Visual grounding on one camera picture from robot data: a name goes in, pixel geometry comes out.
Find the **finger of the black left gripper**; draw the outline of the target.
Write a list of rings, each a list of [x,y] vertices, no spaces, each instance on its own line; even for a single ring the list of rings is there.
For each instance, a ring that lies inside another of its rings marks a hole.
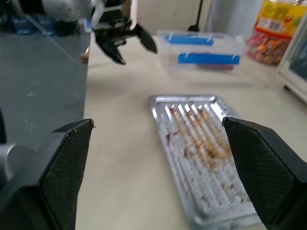
[[[131,30],[131,35],[138,38],[140,44],[147,50],[154,54],[158,53],[155,41],[151,35],[140,25],[136,24],[135,27]]]
[[[100,49],[105,53],[105,55],[107,55],[114,62],[120,65],[126,64],[124,58],[112,40],[96,38],[95,41]]]

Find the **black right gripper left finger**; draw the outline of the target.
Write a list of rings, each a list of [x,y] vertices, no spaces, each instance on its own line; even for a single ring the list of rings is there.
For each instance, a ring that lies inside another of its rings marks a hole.
[[[0,147],[0,227],[73,230],[88,156],[92,119],[51,132],[39,150]]]

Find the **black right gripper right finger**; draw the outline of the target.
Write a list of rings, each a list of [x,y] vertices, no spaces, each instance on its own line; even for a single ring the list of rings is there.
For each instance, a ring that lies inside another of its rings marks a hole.
[[[307,163],[271,128],[223,119],[239,178],[268,230],[307,228]]]

